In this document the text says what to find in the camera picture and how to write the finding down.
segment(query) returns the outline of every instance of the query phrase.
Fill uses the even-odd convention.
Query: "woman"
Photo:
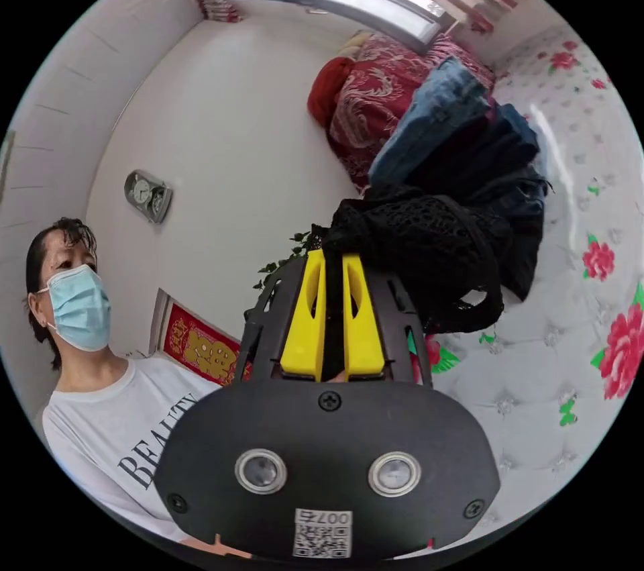
[[[109,348],[110,304],[97,275],[96,240],[78,219],[41,231],[27,253],[29,323],[54,351],[60,378],[42,415],[60,466],[88,495],[135,524],[188,546],[205,544],[172,521],[152,482],[168,434],[219,389],[162,356],[131,360]]]

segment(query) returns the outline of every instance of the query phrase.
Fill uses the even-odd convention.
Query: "red poster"
[[[172,304],[163,350],[203,378],[228,385],[235,376],[239,343]],[[250,377],[246,366],[244,380]]]

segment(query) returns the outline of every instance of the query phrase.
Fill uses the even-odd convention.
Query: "label sticker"
[[[296,558],[348,558],[351,556],[352,511],[295,509]]]

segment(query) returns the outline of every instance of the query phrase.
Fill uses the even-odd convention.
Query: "forehead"
[[[48,233],[45,238],[45,262],[55,260],[62,254],[91,255],[83,242],[70,245],[65,242],[65,234],[60,229]]]

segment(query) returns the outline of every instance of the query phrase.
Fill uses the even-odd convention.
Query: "black device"
[[[246,313],[233,384],[170,434],[154,482],[185,533],[207,543],[219,534],[263,558],[342,566],[455,542],[496,496],[485,433],[433,390],[400,281],[359,256],[344,256],[341,271],[347,382],[321,382],[327,275],[322,251],[312,251],[278,269]]]

